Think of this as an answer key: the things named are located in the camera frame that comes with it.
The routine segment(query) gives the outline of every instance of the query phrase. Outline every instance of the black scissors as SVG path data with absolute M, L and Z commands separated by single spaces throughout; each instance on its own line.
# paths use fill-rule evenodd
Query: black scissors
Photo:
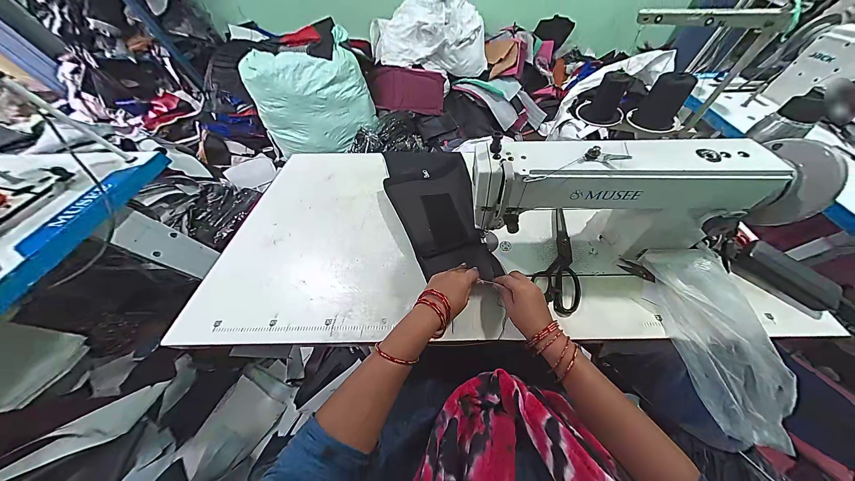
M 546 270 L 531 275 L 532 281 L 538 277 L 547 280 L 546 291 L 543 293 L 546 302 L 551 302 L 555 312 L 562 316 L 569 316 L 579 308 L 579 300 L 582 295 L 579 277 L 570 269 L 573 264 L 573 250 L 570 248 L 570 238 L 567 236 L 567 224 L 564 221 L 563 209 L 556 209 L 553 214 L 552 224 L 555 226 L 555 242 L 558 257 Z M 573 279 L 573 304 L 570 308 L 564 307 L 563 299 L 563 277 L 570 276 Z

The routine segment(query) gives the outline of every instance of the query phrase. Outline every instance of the clear plastic bag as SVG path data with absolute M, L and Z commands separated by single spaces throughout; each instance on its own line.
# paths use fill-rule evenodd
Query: clear plastic bag
M 793 455 L 781 420 L 795 407 L 796 377 L 715 254 L 648 252 L 654 301 L 701 401 L 726 434 Z

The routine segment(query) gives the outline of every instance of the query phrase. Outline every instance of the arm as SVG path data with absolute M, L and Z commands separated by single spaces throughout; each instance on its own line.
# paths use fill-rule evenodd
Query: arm
M 520 272 L 496 279 L 510 320 L 527 339 L 552 322 L 540 288 Z M 542 355 L 549 365 L 558 362 L 566 339 L 561 335 Z M 574 347 L 555 368 L 561 376 Z M 563 380 L 571 405 L 585 426 L 638 481 L 697 481 L 698 468 L 644 412 L 584 355 L 576 357 Z
M 467 270 L 462 265 L 431 277 L 427 287 L 448 298 L 454 318 L 469 302 L 469 292 L 477 279 L 477 269 Z M 436 312 L 417 305 L 386 336 L 380 348 L 398 359 L 416 359 L 439 324 Z M 409 366 L 371 353 L 318 410 L 315 416 L 318 424 L 333 439 L 370 453 L 409 373 Z

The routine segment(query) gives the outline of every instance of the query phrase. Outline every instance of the white table top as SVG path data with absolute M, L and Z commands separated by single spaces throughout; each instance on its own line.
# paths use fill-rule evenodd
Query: white table top
M 703 103 L 715 89 L 716 84 L 712 83 L 709 79 L 701 79 L 695 86 L 692 96 Z M 760 122 L 768 114 L 778 110 L 779 107 L 778 104 L 767 99 L 763 94 L 758 95 L 754 101 L 743 107 L 741 104 L 751 95 L 751 92 L 724 92 L 716 99 L 710 110 L 741 134 L 744 134 L 754 124 Z M 836 145 L 848 151 L 855 152 L 849 145 L 841 142 L 836 135 L 821 126 L 814 127 L 805 138 L 818 140 L 828 145 Z M 848 211 L 855 213 L 855 162 L 850 161 L 849 163 L 849 179 L 846 181 L 843 192 L 837 197 L 837 203 Z
M 404 227 L 383 191 L 385 177 L 381 154 L 291 157 L 162 345 L 380 341 L 425 287 Z M 568 212 L 569 234 L 579 232 L 591 215 Z M 555 258 L 549 211 L 524 213 L 518 234 L 496 234 L 513 245 L 496 252 L 506 270 L 531 273 Z M 734 279 L 771 336 L 847 336 L 828 313 L 811 318 Z M 574 338 L 665 337 L 656 307 L 641 299 L 641 279 L 589 276 L 581 285 L 579 310 L 558 318 Z M 522 339 L 510 321 L 503 330 L 503 320 L 496 293 L 476 286 L 443 341 Z

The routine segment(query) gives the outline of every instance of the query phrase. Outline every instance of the blue table edge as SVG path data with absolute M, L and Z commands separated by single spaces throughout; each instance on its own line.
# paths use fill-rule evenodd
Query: blue table edge
M 127 203 L 145 184 L 154 180 L 171 161 L 157 153 L 148 162 L 116 170 L 102 180 L 114 209 Z M 42 276 L 68 256 L 107 218 L 107 207 L 98 186 L 92 186 L 15 245 L 24 257 L 0 279 L 0 312 L 6 312 Z
M 697 112 L 698 108 L 700 108 L 701 100 L 693 95 L 690 95 L 689 98 L 686 99 L 686 102 L 683 104 L 692 112 Z M 744 138 L 745 135 L 736 127 L 734 127 L 730 122 L 726 121 L 724 117 L 715 112 L 713 109 L 708 109 L 704 113 L 704 121 L 710 124 L 710 127 L 713 127 L 715 130 L 718 130 L 725 137 L 729 139 L 741 139 Z M 838 227 L 845 230 L 849 235 L 855 235 L 855 214 L 850 212 L 846 207 L 840 205 L 838 203 L 834 203 L 831 207 L 823 211 L 823 215 L 825 217 L 835 223 Z

